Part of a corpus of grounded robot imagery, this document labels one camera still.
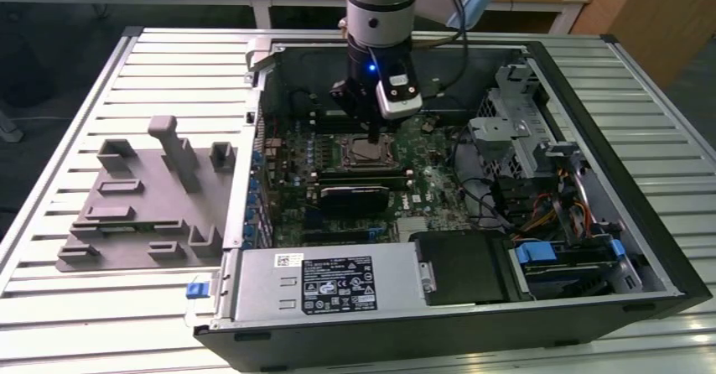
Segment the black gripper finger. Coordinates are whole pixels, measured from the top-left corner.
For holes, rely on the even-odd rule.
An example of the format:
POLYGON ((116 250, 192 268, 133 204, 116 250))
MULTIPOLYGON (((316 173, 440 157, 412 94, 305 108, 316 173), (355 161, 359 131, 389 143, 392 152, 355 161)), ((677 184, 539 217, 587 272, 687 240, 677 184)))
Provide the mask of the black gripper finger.
POLYGON ((349 117, 357 120, 373 143, 373 101, 364 86, 353 79, 333 84, 331 97, 349 117))
POLYGON ((397 122, 385 120, 383 117, 372 119, 372 142, 377 143, 383 134, 395 133, 397 130, 397 122))

